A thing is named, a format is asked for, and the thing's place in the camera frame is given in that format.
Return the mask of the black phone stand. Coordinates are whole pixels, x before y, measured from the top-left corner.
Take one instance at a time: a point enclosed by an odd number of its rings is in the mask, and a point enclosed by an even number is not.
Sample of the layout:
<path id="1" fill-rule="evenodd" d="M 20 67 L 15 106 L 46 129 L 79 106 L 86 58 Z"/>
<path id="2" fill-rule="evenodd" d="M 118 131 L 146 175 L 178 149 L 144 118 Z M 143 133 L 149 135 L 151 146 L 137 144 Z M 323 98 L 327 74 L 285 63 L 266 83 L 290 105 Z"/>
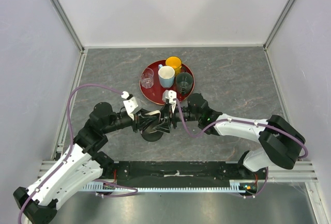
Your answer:
<path id="1" fill-rule="evenodd" d="M 141 132 L 141 136 L 147 142 L 156 142 L 162 138 L 163 132 L 160 131 L 148 132 L 147 130 L 144 130 Z"/>

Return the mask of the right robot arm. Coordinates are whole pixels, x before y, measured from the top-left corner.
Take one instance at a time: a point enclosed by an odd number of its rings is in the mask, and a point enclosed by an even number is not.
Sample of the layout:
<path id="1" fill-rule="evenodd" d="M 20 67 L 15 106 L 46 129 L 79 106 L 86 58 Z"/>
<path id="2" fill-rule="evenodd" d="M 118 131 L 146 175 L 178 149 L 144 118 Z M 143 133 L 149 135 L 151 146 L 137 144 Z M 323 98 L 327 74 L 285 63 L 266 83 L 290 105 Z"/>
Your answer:
<path id="1" fill-rule="evenodd" d="M 278 115 L 261 120 L 233 117 L 211 109 L 198 93 L 189 96 L 187 108 L 180 105 L 175 91 L 166 90 L 162 100 L 170 107 L 171 117 L 165 119 L 168 126 L 182 122 L 186 127 L 187 122 L 198 121 L 201 131 L 191 133 L 193 138 L 205 133 L 239 137 L 259 143 L 259 149 L 246 151 L 240 158 L 237 173 L 242 179 L 249 179 L 258 170 L 272 165 L 291 170 L 297 160 L 308 156 L 305 138 Z"/>

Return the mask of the phone with pink case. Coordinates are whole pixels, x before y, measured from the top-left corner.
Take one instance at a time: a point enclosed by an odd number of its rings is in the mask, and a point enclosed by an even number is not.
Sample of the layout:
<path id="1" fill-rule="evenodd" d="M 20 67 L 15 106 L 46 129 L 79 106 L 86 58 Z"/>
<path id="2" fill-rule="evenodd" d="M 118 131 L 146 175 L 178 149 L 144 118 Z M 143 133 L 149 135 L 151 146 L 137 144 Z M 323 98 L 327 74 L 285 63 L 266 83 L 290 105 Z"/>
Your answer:
<path id="1" fill-rule="evenodd" d="M 160 122 L 161 112 L 159 110 L 148 112 L 143 114 L 143 127 L 142 132 L 153 133 L 155 132 L 155 127 Z"/>

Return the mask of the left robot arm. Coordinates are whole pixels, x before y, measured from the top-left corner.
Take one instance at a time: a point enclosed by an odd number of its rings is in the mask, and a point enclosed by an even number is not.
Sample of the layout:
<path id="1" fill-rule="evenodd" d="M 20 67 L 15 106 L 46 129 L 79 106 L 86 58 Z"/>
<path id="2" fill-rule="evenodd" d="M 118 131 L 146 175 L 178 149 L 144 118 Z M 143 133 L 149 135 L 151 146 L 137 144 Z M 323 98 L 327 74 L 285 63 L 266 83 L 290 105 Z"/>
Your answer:
<path id="1" fill-rule="evenodd" d="M 96 104 L 63 156 L 40 179 L 14 191 L 20 209 L 18 223 L 22 222 L 22 216 L 32 223 L 49 223 L 62 205 L 86 184 L 113 175 L 114 161 L 101 151 L 108 141 L 107 133 L 126 127 L 144 131 L 161 120 L 159 110 L 144 110 L 133 100 L 125 100 L 124 104 L 125 110 L 120 113 L 114 112 L 107 102 Z"/>

